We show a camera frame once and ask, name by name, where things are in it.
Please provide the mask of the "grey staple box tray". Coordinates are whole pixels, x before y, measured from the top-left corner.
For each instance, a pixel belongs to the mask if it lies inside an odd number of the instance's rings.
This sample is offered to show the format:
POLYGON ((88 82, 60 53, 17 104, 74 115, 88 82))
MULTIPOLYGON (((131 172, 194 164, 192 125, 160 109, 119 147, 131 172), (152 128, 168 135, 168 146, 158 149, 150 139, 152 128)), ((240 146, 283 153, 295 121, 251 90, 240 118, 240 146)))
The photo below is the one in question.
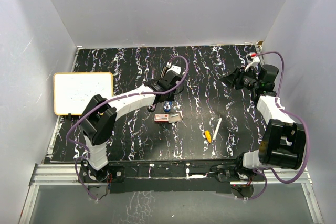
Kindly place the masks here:
POLYGON ((175 123, 175 122, 180 122, 183 120, 183 116, 181 113, 173 113, 169 114, 169 123, 175 123))

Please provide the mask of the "red staple box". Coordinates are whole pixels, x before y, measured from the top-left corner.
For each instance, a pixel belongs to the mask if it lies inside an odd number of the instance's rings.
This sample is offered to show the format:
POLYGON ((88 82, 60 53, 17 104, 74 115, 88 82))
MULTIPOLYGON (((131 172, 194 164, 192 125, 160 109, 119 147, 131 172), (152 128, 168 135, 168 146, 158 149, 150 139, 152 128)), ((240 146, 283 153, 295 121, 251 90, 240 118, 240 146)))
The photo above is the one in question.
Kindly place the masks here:
POLYGON ((155 123, 168 123, 169 115, 168 114, 155 114, 154 121, 155 123))

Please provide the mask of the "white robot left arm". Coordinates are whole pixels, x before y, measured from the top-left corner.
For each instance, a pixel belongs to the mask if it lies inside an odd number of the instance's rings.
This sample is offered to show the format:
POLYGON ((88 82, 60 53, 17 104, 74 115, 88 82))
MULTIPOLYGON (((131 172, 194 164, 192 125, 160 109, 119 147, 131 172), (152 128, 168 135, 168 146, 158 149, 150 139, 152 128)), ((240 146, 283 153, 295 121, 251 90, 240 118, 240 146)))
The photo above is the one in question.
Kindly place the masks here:
POLYGON ((153 79, 130 92, 113 97, 110 100, 95 95, 80 118, 80 128, 88 148, 88 171, 96 181, 108 177, 107 141, 112 135, 115 122, 122 116, 146 107, 154 112, 156 105, 173 101, 175 89, 184 81, 174 70, 164 76, 153 79))

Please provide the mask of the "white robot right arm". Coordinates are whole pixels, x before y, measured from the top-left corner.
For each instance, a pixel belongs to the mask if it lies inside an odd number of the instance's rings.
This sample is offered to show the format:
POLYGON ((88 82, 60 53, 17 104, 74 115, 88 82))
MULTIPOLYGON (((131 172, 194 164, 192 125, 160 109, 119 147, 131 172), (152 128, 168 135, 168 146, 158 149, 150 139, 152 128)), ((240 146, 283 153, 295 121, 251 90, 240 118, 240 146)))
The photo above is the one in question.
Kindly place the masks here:
POLYGON ((251 91, 251 100, 267 124, 259 149, 242 153, 236 159, 234 174, 240 180, 247 180, 261 168, 297 170, 301 167, 306 146, 305 128, 280 105, 274 91, 278 73, 277 67, 265 64, 259 72, 241 67, 220 79, 229 88, 251 91))

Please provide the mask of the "white pen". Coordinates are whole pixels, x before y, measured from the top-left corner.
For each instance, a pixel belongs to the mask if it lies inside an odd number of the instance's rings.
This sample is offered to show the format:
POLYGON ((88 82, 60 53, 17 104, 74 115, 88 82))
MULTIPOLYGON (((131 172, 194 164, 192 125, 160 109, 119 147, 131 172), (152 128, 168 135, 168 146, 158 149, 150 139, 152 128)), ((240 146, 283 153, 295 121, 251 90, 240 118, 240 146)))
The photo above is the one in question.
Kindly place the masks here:
POLYGON ((216 128, 215 128, 215 131, 214 131, 214 134, 213 134, 213 141, 215 141, 216 138, 217 138, 218 131, 219 131, 219 128, 221 126, 221 122, 222 122, 222 118, 219 118, 218 123, 217 123, 216 128))

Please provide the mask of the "yellow cap marker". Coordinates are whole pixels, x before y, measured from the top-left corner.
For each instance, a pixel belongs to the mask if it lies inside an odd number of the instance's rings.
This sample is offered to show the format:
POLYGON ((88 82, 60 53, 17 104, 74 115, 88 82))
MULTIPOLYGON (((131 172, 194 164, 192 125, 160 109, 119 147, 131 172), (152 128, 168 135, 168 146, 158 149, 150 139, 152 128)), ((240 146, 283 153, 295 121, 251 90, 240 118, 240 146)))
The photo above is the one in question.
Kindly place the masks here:
POLYGON ((205 136, 205 139, 207 140, 208 144, 211 144, 212 143, 211 133, 208 130, 206 130, 206 131, 204 131, 204 136, 205 136))

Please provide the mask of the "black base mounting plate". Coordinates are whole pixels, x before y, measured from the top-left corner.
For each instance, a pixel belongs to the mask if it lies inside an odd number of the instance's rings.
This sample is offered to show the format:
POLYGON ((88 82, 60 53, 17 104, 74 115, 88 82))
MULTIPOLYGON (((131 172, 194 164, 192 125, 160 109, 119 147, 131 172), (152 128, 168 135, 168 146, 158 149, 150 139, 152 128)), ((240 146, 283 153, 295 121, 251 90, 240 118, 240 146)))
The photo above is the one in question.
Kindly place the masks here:
POLYGON ((234 171, 236 159, 184 159, 164 161, 109 161, 108 174, 97 181, 88 171, 88 162, 79 164, 79 177, 89 187, 105 186, 110 194, 136 191, 214 191, 229 194, 232 186, 250 187, 264 182, 234 171))

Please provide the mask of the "white board with wooden frame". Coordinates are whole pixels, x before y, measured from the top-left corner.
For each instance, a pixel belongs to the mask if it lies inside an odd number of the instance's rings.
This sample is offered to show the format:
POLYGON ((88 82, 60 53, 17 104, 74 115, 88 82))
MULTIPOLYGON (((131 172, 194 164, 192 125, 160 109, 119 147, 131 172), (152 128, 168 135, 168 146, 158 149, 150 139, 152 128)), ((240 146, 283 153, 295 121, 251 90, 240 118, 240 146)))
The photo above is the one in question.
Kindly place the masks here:
POLYGON ((110 72, 59 72, 53 76, 54 113, 81 115, 94 95, 111 98, 110 72))

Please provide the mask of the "aluminium frame rail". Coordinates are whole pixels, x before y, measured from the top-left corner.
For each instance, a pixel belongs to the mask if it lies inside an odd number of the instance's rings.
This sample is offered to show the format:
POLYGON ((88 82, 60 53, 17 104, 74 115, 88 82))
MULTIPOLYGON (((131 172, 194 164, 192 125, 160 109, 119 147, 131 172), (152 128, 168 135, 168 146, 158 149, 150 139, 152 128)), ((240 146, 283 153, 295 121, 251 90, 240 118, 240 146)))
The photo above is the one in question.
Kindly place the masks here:
POLYGON ((311 179, 282 184, 272 173, 252 188, 219 182, 195 162, 126 163, 121 183, 91 181, 89 198, 72 164, 37 165, 20 223, 323 223, 311 179))

